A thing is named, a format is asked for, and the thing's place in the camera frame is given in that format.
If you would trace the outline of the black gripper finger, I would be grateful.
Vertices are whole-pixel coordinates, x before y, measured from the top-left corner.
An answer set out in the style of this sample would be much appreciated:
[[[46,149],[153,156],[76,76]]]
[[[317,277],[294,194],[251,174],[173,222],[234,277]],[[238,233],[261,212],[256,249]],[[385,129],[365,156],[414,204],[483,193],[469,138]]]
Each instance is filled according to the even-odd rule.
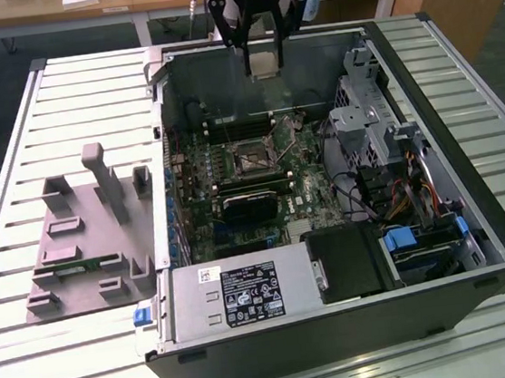
[[[238,8],[238,19],[235,27],[232,27],[224,13],[228,1],[235,3]],[[213,16],[214,24],[216,25],[224,45],[240,49],[243,53],[243,62],[245,75],[250,76],[252,69],[250,68],[250,52],[248,50],[248,35],[252,24],[252,15],[255,11],[255,0],[208,0],[208,8]]]
[[[301,27],[305,5],[306,2],[302,0],[272,0],[270,12],[274,21],[274,44],[279,68],[284,65],[284,41]]]

